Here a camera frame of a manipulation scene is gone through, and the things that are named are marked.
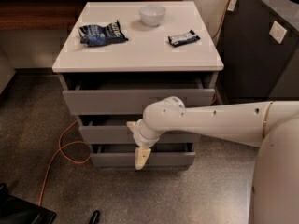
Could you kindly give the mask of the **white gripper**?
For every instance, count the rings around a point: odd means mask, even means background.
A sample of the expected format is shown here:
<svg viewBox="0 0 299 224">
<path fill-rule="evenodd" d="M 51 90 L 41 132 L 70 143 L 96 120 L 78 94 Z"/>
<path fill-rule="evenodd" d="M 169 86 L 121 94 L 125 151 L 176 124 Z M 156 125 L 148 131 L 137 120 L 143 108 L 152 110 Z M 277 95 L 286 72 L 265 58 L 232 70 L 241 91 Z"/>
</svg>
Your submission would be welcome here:
<svg viewBox="0 0 299 224">
<path fill-rule="evenodd" d="M 126 125 L 132 128 L 133 138 L 140 146 L 135 149 L 135 168 L 141 170 L 150 156 L 150 147 L 158 142 L 160 135 L 151 129 L 143 119 L 138 122 L 127 121 Z"/>
</svg>

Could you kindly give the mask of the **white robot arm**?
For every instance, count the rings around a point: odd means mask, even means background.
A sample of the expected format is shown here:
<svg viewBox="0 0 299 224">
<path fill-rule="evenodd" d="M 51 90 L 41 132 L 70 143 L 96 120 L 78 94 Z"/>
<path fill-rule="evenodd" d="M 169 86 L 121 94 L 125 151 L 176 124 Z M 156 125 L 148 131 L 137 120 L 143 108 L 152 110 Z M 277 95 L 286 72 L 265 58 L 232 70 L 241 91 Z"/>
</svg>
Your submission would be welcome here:
<svg viewBox="0 0 299 224">
<path fill-rule="evenodd" d="M 187 108 L 172 96 L 148 105 L 127 127 L 137 144 L 137 170 L 160 137 L 173 131 L 257 147 L 248 224 L 299 224 L 298 101 Z"/>
</svg>

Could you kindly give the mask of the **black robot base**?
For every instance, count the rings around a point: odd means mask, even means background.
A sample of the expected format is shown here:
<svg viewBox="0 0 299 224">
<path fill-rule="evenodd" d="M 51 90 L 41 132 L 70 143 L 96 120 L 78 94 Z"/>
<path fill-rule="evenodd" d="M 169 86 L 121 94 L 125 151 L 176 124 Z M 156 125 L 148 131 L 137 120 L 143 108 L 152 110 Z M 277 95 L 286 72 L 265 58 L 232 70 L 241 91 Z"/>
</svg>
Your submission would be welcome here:
<svg viewBox="0 0 299 224">
<path fill-rule="evenodd" d="M 0 184 L 0 224 L 52 224 L 56 213 L 8 193 Z"/>
</svg>

